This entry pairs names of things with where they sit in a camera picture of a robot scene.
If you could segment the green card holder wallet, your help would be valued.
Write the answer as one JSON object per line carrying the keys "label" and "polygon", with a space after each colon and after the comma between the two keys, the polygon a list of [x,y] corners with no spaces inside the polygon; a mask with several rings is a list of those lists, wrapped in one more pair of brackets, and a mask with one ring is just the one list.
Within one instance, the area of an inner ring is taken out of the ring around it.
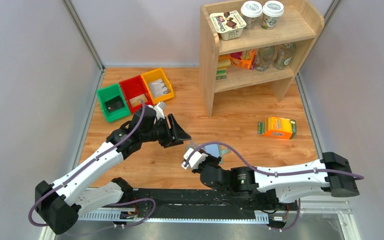
{"label": "green card holder wallet", "polygon": [[[194,157],[192,157],[189,160],[188,165],[186,165],[187,158],[192,153],[193,149],[197,148],[199,145],[200,145],[199,143],[195,143],[194,141],[191,140],[189,142],[189,144],[185,147],[186,152],[183,155],[183,162],[181,164],[183,168],[191,167],[192,164],[195,162]],[[209,145],[204,146],[200,150],[202,152],[205,152],[207,155],[212,155],[215,158],[220,158],[220,164],[224,163],[224,158],[223,158],[224,155],[228,154],[231,151],[230,149],[228,149],[226,147],[222,147],[219,144],[209,144]]]}

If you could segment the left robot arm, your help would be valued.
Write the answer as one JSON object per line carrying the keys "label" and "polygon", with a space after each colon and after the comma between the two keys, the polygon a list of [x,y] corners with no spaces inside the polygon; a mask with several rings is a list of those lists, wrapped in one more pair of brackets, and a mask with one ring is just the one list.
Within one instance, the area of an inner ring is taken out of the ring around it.
{"label": "left robot arm", "polygon": [[[101,146],[84,162],[51,183],[45,180],[35,187],[35,203],[28,213],[34,226],[49,227],[56,235],[66,233],[84,214],[117,203],[128,207],[133,201],[131,186],[116,178],[103,187],[88,187],[112,167],[141,149],[143,143],[158,142],[163,148],[183,144],[191,136],[163,107],[143,105],[132,119],[111,132]],[[33,220],[37,214],[42,224]]]}

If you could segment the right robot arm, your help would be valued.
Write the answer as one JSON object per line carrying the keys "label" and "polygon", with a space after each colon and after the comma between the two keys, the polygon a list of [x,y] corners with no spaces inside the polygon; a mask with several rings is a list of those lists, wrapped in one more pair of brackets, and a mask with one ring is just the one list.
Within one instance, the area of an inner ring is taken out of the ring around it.
{"label": "right robot arm", "polygon": [[324,152],[321,159],[298,165],[242,166],[230,170],[220,166],[220,157],[204,151],[189,149],[183,158],[182,167],[198,173],[203,185],[232,197],[266,194],[266,205],[274,210],[322,192],[336,198],[360,195],[349,161],[334,152]]}

